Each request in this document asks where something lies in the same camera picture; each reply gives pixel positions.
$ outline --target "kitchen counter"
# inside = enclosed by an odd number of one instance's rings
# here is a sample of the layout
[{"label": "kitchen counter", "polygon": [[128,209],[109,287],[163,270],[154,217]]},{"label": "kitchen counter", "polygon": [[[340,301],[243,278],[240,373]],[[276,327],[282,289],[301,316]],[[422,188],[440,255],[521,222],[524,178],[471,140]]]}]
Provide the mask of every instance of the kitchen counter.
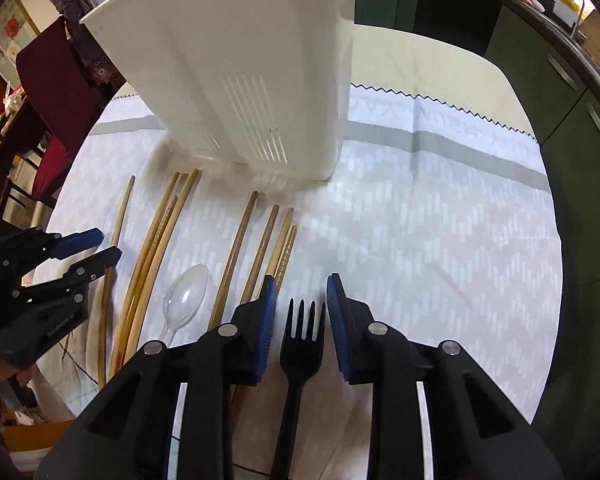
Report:
[{"label": "kitchen counter", "polygon": [[600,68],[589,55],[574,43],[571,38],[544,14],[519,0],[498,0],[516,15],[525,20],[578,73],[584,84],[600,102]]}]

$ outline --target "patterned tablecloth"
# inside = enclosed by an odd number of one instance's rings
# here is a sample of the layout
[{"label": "patterned tablecloth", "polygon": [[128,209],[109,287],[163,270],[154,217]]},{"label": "patterned tablecloth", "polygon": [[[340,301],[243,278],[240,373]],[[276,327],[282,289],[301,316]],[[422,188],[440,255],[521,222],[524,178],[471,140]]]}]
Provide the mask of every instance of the patterned tablecloth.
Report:
[{"label": "patterned tablecloth", "polygon": [[[282,213],[296,208],[298,238],[280,291],[269,366],[248,396],[234,439],[236,463],[253,470],[269,470],[285,402],[278,349],[288,301],[322,301],[332,272],[340,273],[348,296],[368,303],[376,319],[411,340],[432,345],[458,340],[527,420],[549,371],[562,266],[535,139],[428,99],[364,88],[352,88],[349,119],[333,176],[312,182],[190,158],[138,97],[115,100],[80,151],[48,226],[63,234],[94,226],[110,232],[128,178],[137,177],[120,241],[115,323],[166,183],[173,171],[200,168],[202,177],[176,225],[141,335],[141,342],[158,336],[166,289],[187,267],[203,263],[211,285],[199,313],[176,334],[176,345],[196,340],[206,329],[251,191],[262,195],[224,320],[242,293],[270,207],[280,204]],[[35,282],[58,277],[70,263],[46,262],[36,270]],[[92,308],[100,286],[92,285]],[[94,356],[85,350],[87,339],[96,335],[95,318],[74,331],[69,356],[63,358],[56,346],[40,361],[76,414],[96,393],[87,375],[95,375]],[[370,388],[343,382],[327,330],[322,368],[302,397],[292,477],[365,478],[369,429]],[[177,436],[178,421],[174,432]]]}]

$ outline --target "zigzag edge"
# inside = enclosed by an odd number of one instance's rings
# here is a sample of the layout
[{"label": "zigzag edge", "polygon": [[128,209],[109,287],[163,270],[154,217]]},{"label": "zigzag edge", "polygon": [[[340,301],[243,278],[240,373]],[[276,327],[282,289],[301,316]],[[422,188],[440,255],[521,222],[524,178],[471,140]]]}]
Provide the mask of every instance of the zigzag edge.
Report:
[{"label": "zigzag edge", "polygon": [[535,140],[535,141],[536,141],[536,143],[538,143],[538,141],[536,140],[536,138],[534,137],[534,135],[533,135],[533,134],[530,134],[529,132],[526,132],[525,130],[519,130],[518,128],[512,128],[511,126],[507,126],[506,124],[503,124],[503,123],[501,123],[501,122],[499,122],[499,121],[494,121],[494,120],[493,120],[493,119],[491,119],[490,117],[487,117],[487,116],[481,115],[481,114],[479,114],[479,113],[476,113],[476,112],[472,112],[471,110],[465,110],[465,109],[464,109],[464,108],[462,108],[462,107],[457,107],[456,105],[449,104],[449,103],[447,103],[446,101],[441,101],[440,99],[438,99],[438,98],[433,98],[433,97],[431,97],[431,96],[429,96],[429,95],[422,95],[422,94],[416,94],[416,95],[413,95],[413,94],[407,94],[407,93],[403,92],[402,90],[398,90],[398,91],[396,92],[396,91],[395,91],[394,89],[392,89],[392,88],[389,88],[389,89],[387,90],[386,88],[382,88],[382,87],[378,87],[378,88],[376,88],[375,86],[366,86],[366,85],[363,85],[363,84],[355,84],[355,83],[351,83],[351,86],[353,86],[353,88],[364,88],[365,90],[373,90],[373,91],[375,91],[375,92],[382,91],[382,92],[384,92],[385,94],[396,94],[396,95],[403,95],[403,96],[405,96],[405,97],[410,97],[410,98],[412,98],[412,99],[416,99],[416,98],[418,98],[418,97],[420,97],[420,98],[422,98],[422,99],[429,99],[430,101],[433,101],[433,102],[438,102],[438,103],[440,103],[440,104],[442,104],[442,105],[448,106],[449,108],[454,108],[455,110],[458,110],[459,112],[464,112],[465,114],[469,114],[469,115],[472,115],[472,116],[474,116],[474,117],[478,117],[479,119],[482,119],[482,120],[485,120],[485,121],[487,121],[487,122],[493,123],[493,124],[495,124],[496,126],[500,126],[500,127],[502,127],[502,128],[506,128],[507,130],[510,130],[510,131],[512,131],[512,132],[517,132],[517,133],[519,133],[519,134],[526,135],[527,137],[531,137],[533,140]]}]

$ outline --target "bamboo chopstick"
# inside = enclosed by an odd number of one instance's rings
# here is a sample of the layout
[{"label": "bamboo chopstick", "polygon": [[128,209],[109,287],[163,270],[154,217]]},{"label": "bamboo chopstick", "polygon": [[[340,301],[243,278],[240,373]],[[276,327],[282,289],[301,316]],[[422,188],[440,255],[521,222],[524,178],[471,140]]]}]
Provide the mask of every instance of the bamboo chopstick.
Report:
[{"label": "bamboo chopstick", "polygon": [[[282,286],[282,281],[285,279],[286,267],[289,263],[289,258],[291,257],[291,251],[293,250],[297,233],[298,233],[298,226],[294,225],[291,228],[288,239],[286,240],[285,252],[282,254],[282,259],[280,260],[280,264],[278,265],[278,270],[276,271],[276,275],[275,275],[276,287],[278,288],[278,290],[280,290],[280,287]],[[240,418],[240,413],[242,412],[242,407],[244,406],[244,402],[247,398],[248,391],[249,391],[248,386],[236,386],[235,387],[234,394],[231,399],[231,408],[230,408],[232,433],[235,431],[235,428],[238,425],[238,419]]]},{"label": "bamboo chopstick", "polygon": [[253,289],[256,288],[256,281],[258,280],[260,267],[262,266],[264,255],[267,252],[267,246],[269,245],[271,233],[273,232],[273,226],[276,224],[276,218],[278,216],[279,209],[280,206],[278,204],[275,204],[271,208],[269,220],[267,220],[267,226],[264,228],[262,239],[260,240],[260,245],[258,247],[258,252],[256,252],[256,257],[253,259],[251,272],[249,273],[249,277],[247,278],[247,283],[244,285],[244,292],[242,293],[242,297],[240,298],[240,304],[251,301],[251,297],[253,296]]},{"label": "bamboo chopstick", "polygon": [[122,312],[120,313],[120,320],[118,321],[116,335],[113,340],[113,350],[111,352],[111,361],[109,362],[109,380],[111,380],[113,375],[115,375],[122,366],[126,351],[126,340],[128,339],[128,331],[130,329],[130,327],[127,326],[127,319],[129,319],[129,317],[131,320],[133,319],[133,315],[130,316],[129,311],[133,303],[136,285],[138,284],[138,279],[142,271],[142,265],[144,264],[144,260],[146,259],[146,256],[151,248],[151,244],[154,241],[155,234],[160,226],[160,221],[164,216],[164,210],[167,207],[169,198],[171,197],[171,193],[173,192],[173,188],[176,186],[179,176],[180,174],[176,172],[167,185],[167,188],[164,190],[164,195],[162,196],[160,204],[155,210],[154,219],[151,222],[138,254],[138,259],[136,260],[134,271],[131,275],[131,280],[129,281],[129,285],[126,290],[125,301],[122,304]]},{"label": "bamboo chopstick", "polygon": [[209,317],[209,324],[206,327],[207,330],[212,330],[222,321],[222,314],[224,314],[224,305],[226,303],[226,297],[229,294],[229,285],[231,284],[231,278],[234,275],[235,264],[238,261],[238,254],[240,253],[240,247],[244,240],[244,234],[247,232],[247,226],[251,219],[251,213],[253,213],[253,207],[255,206],[256,199],[258,198],[258,192],[253,191],[247,202],[247,207],[242,215],[238,232],[235,234],[234,244],[229,252],[229,258],[224,266],[224,273],[222,274],[222,280],[218,287],[218,293],[216,294],[216,300],[214,301],[214,307]]},{"label": "bamboo chopstick", "polygon": [[[129,204],[131,190],[136,182],[136,176],[131,175],[129,183],[126,185],[125,193],[122,196],[118,217],[113,224],[113,232],[111,234],[111,245],[116,246],[120,241],[120,233],[122,232],[122,223],[125,220],[126,207]],[[107,313],[109,312],[109,295],[113,285],[113,268],[107,269],[102,283],[102,300],[100,301],[100,322],[98,324],[98,361],[96,365],[98,388],[103,389],[107,383]]]},{"label": "bamboo chopstick", "polygon": [[271,256],[269,257],[269,265],[267,265],[265,275],[268,274],[269,276],[273,276],[276,273],[278,263],[280,262],[280,256],[282,256],[282,249],[284,249],[285,247],[286,235],[288,234],[289,228],[291,227],[291,221],[293,217],[294,209],[290,207],[288,210],[286,210],[285,219],[282,222],[280,234],[278,235],[276,244],[273,246],[273,251],[271,251]]},{"label": "bamboo chopstick", "polygon": [[144,264],[142,264],[140,277],[138,278],[138,282],[136,283],[136,290],[134,290],[134,300],[132,303],[131,310],[129,311],[130,316],[127,319],[129,330],[131,329],[131,324],[133,323],[133,318],[136,314],[136,308],[138,307],[138,301],[140,300],[140,295],[142,294],[144,282],[146,282],[146,277],[149,274],[149,268],[151,267],[151,263],[154,260],[155,253],[158,250],[160,240],[162,240],[162,236],[164,235],[164,230],[167,228],[169,218],[171,218],[171,215],[173,214],[173,210],[175,209],[177,203],[178,196],[172,196],[171,200],[169,200],[167,211],[164,212],[164,216],[162,217],[162,220],[160,220],[160,225],[158,225],[158,230],[155,233],[154,241],[151,242],[151,248],[149,248],[149,252],[146,255]]},{"label": "bamboo chopstick", "polygon": [[294,242],[296,241],[296,235],[298,234],[298,226],[294,225],[291,228],[291,232],[289,233],[289,238],[286,240],[285,252],[282,253],[282,258],[280,259],[280,263],[278,264],[278,268],[276,269],[276,286],[278,290],[282,286],[282,280],[285,279],[286,266],[289,263],[289,258],[291,257],[291,251],[294,248]]},{"label": "bamboo chopstick", "polygon": [[187,197],[189,196],[191,188],[193,187],[193,183],[198,177],[198,173],[198,170],[194,170],[185,181],[184,186],[182,187],[182,193],[175,203],[173,212],[170,213],[168,222],[166,223],[166,227],[164,229],[164,233],[160,238],[160,241],[154,254],[154,258],[152,259],[151,266],[149,266],[146,281],[142,286],[142,293],[140,294],[140,298],[138,300],[138,307],[136,308],[136,312],[132,321],[131,330],[129,332],[129,338],[126,343],[125,363],[129,361],[129,359],[131,359],[131,357],[136,353],[136,349],[138,348],[140,331],[142,330],[142,324],[144,323],[144,315],[146,314],[147,307],[149,306],[151,293],[154,291],[155,279],[158,276],[158,270],[160,269],[162,258],[164,257],[164,253],[167,250],[167,245],[171,238],[171,234],[173,233],[173,229],[175,228],[176,222],[178,221],[178,217],[182,212],[184,203],[187,201]]}]

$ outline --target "red chair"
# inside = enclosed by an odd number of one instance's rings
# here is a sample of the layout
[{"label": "red chair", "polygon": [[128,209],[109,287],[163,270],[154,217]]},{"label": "red chair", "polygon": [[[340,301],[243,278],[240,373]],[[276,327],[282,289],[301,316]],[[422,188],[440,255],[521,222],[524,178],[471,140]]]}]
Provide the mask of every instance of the red chair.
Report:
[{"label": "red chair", "polygon": [[[40,155],[41,152],[37,148],[45,132],[45,123],[33,109],[29,100],[25,101],[0,143],[0,193],[11,171],[14,157],[20,155],[24,158],[25,154],[32,150]],[[28,158],[24,158],[24,161],[34,166]]]},{"label": "red chair", "polygon": [[107,100],[90,86],[58,18],[16,58],[22,87],[51,133],[31,195],[48,202],[64,182],[78,150]]}]

